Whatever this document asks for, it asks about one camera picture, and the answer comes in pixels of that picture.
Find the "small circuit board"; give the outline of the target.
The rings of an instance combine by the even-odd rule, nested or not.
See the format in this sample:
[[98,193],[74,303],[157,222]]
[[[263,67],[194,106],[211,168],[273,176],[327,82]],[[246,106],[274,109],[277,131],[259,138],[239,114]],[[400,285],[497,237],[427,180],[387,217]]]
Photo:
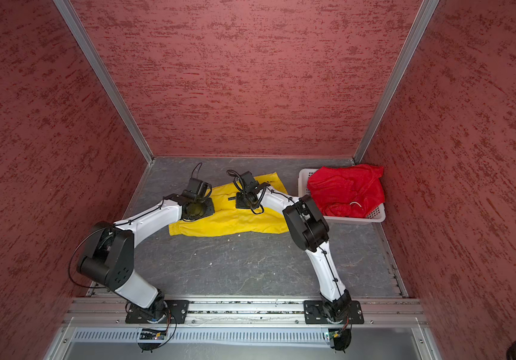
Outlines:
[[336,342],[339,339],[344,339],[346,337],[346,331],[345,330],[339,330],[339,329],[328,329],[324,333],[324,339],[326,342]]
[[139,333],[139,341],[164,341],[167,335],[167,330],[142,328]]

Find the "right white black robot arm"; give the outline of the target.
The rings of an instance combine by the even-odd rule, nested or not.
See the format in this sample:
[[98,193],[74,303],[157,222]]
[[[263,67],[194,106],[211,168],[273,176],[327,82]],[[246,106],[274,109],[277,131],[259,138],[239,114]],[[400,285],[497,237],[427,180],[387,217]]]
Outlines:
[[329,225],[310,196],[293,197],[270,184],[237,185],[236,206],[256,214],[267,208],[281,214],[294,243],[308,256],[319,282],[322,313],[332,323],[348,318],[352,298],[340,279],[329,246]]

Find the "yellow shorts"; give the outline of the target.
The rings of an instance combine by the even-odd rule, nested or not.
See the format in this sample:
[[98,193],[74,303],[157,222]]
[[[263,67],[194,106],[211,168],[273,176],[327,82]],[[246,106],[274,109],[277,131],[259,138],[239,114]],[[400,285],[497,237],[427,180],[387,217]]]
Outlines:
[[226,236],[237,233],[266,233],[282,234],[288,231],[288,226],[282,214],[266,209],[252,212],[249,209],[235,207],[235,195],[240,184],[225,184],[213,189],[211,199],[214,204],[214,214],[203,219],[188,222],[179,221],[169,225],[169,234],[191,237]]

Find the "white plastic laundry basket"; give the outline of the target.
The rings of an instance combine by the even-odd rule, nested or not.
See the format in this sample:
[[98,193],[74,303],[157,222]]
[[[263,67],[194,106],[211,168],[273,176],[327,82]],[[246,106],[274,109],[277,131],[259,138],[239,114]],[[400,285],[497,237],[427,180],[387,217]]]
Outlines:
[[[298,174],[298,196],[302,197],[304,195],[310,195],[310,190],[307,188],[307,183],[309,178],[316,172],[318,169],[302,169]],[[366,225],[366,224],[378,224],[382,223],[386,219],[385,207],[384,204],[380,204],[377,208],[371,211],[370,214],[366,218],[343,218],[343,217],[333,217],[333,216],[325,216],[325,220],[328,223],[336,223],[336,224],[354,224],[354,225]]]

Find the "left corner aluminium post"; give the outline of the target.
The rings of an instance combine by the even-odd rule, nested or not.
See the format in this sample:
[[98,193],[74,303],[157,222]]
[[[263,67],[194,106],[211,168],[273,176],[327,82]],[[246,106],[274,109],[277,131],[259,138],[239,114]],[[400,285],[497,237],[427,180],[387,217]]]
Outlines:
[[151,151],[141,130],[139,130],[135,118],[130,112],[129,107],[126,105],[126,102],[124,101],[120,91],[115,85],[115,82],[109,74],[109,71],[106,69],[106,65],[100,58],[96,47],[92,43],[91,38],[89,37],[88,32],[85,30],[82,21],[76,13],[71,1],[54,0],[53,3],[57,7],[58,12],[69,28],[70,33],[74,36],[86,60],[91,65],[91,68],[97,76],[97,79],[103,86],[103,89],[108,95],[109,100],[112,102],[112,105],[116,109],[118,115],[121,117],[123,123],[130,133],[130,136],[133,138],[133,141],[144,157],[147,165],[151,166],[155,160],[153,151]]

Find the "corner aluminium post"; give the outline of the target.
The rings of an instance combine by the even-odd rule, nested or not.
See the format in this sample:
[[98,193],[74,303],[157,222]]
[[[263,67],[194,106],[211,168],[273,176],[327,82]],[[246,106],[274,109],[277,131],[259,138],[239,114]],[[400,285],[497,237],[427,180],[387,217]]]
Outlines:
[[106,65],[100,58],[96,47],[92,43],[91,38],[89,37],[88,32],[85,30],[82,21],[76,13],[71,1],[54,0],[53,3],[57,7],[58,12],[69,28],[70,33],[74,36],[86,60],[91,65],[91,68],[97,76],[97,79],[103,86],[103,89],[108,95],[109,100],[112,102],[112,105],[116,109],[118,115],[121,117],[123,123],[130,133],[130,136],[133,138],[133,141],[144,157],[147,165],[151,166],[155,160],[153,151],[151,151],[141,130],[139,130],[135,118],[130,112],[129,107],[126,105],[126,102],[124,101],[120,91],[115,85],[115,82],[109,74],[109,71],[106,69]]
[[439,0],[424,0],[421,2],[418,13],[416,14],[409,33],[406,36],[406,40],[404,41],[397,60],[395,61],[392,72],[388,78],[388,82],[386,82],[382,96],[376,105],[376,109],[366,131],[364,132],[364,136],[362,136],[361,142],[355,151],[352,163],[360,164],[362,160],[364,160],[364,156],[367,153],[368,148],[370,148],[370,144],[382,123],[397,88],[409,67],[410,61],[412,61],[412,58],[415,55],[415,51],[418,48],[418,45],[421,42],[438,5]]

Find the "left small circuit board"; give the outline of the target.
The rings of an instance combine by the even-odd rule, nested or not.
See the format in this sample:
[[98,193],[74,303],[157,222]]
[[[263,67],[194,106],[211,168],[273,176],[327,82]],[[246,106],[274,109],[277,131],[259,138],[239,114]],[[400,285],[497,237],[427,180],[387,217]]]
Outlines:
[[167,335],[167,330],[142,328],[139,333],[139,341],[164,341]]

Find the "aluminium frame rail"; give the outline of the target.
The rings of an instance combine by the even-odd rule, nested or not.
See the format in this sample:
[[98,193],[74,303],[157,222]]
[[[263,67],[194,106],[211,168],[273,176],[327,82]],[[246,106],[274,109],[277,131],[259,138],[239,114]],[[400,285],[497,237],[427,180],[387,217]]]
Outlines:
[[[180,298],[190,302],[183,324],[187,328],[202,327],[316,327],[304,319],[304,301],[292,297],[209,297],[191,296]],[[405,298],[361,298],[358,300],[364,315],[366,328],[429,328],[421,301]],[[75,298],[61,324],[63,326],[118,326],[126,324],[126,301],[114,296],[99,295]]]

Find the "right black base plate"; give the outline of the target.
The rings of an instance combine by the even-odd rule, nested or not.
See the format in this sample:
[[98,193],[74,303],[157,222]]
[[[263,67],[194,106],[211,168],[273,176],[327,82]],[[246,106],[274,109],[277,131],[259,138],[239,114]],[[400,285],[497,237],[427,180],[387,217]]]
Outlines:
[[304,319],[306,324],[324,325],[362,325],[365,323],[364,315],[359,301],[351,301],[349,304],[333,304],[328,301],[304,301]]

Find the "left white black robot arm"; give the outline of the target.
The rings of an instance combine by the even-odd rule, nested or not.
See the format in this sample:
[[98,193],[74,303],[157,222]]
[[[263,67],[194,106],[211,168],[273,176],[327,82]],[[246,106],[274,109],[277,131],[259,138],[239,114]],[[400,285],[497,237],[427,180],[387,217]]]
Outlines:
[[135,248],[157,231],[177,222],[197,221],[214,214],[209,196],[189,198],[172,194],[159,204],[115,223],[100,222],[82,242],[76,271],[106,287],[130,304],[148,323],[169,320],[161,290],[135,270]]

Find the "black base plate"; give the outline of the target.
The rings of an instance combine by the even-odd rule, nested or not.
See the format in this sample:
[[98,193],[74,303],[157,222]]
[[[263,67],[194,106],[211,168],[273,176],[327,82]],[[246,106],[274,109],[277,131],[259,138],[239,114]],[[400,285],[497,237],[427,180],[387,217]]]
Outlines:
[[183,324],[187,316],[190,302],[188,300],[166,300],[163,309],[157,315],[152,311],[139,307],[131,302],[126,307],[126,324],[145,324],[161,326],[168,323]]
[[304,319],[306,324],[324,325],[362,325],[365,323],[364,315],[359,301],[351,301],[349,304],[333,304],[328,301],[304,301]]

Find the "right corner aluminium post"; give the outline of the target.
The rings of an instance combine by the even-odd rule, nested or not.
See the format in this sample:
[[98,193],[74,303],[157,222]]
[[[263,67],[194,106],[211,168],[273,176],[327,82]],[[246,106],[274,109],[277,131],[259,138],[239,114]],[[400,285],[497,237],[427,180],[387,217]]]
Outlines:
[[412,61],[412,58],[415,55],[415,51],[418,48],[418,45],[421,42],[438,5],[439,0],[424,0],[421,2],[418,13],[416,14],[409,33],[406,36],[406,40],[404,41],[397,60],[395,61],[392,72],[388,78],[388,82],[386,82],[382,96],[376,105],[376,109],[366,131],[364,132],[364,136],[362,136],[361,142],[355,151],[352,163],[360,164],[362,160],[364,160],[364,156],[367,153],[368,148],[370,148],[370,144],[382,123],[397,88],[409,67],[410,61]]

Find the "red shorts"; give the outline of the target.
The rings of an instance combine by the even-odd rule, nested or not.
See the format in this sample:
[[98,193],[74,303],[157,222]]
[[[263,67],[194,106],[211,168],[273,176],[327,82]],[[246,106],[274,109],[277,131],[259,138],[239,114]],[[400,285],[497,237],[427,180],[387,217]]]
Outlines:
[[324,216],[366,218],[385,202],[384,172],[383,167],[367,164],[322,167],[308,179],[307,189]]

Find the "right small circuit board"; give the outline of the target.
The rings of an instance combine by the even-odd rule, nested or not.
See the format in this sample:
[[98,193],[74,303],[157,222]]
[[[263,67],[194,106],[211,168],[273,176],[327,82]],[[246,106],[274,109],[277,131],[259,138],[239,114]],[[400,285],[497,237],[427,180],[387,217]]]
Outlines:
[[345,330],[339,330],[339,329],[328,329],[324,333],[324,339],[326,342],[336,342],[339,339],[344,339],[346,337],[346,331]]

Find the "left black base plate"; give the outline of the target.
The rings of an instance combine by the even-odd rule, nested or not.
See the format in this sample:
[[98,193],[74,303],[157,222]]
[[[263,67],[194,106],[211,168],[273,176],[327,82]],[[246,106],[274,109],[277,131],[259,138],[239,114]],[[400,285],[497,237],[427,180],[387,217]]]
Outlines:
[[126,324],[145,324],[161,326],[168,323],[183,324],[187,316],[190,302],[188,300],[166,300],[163,309],[157,315],[152,311],[139,307],[131,302],[126,307]]

